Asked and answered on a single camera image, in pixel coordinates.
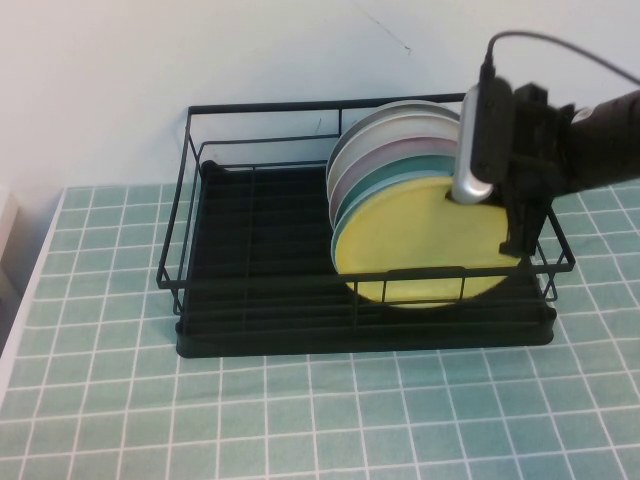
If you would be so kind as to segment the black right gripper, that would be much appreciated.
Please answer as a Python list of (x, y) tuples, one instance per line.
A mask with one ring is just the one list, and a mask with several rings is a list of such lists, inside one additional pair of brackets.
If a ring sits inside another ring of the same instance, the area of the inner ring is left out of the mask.
[[(514, 92), (515, 117), (506, 184), (525, 209), (525, 249), (534, 250), (544, 226), (548, 203), (566, 190), (564, 143), (575, 106), (556, 108), (548, 103), (548, 91), (526, 84)], [(519, 202), (504, 197), (506, 239), (501, 254), (522, 257), (523, 224)]]

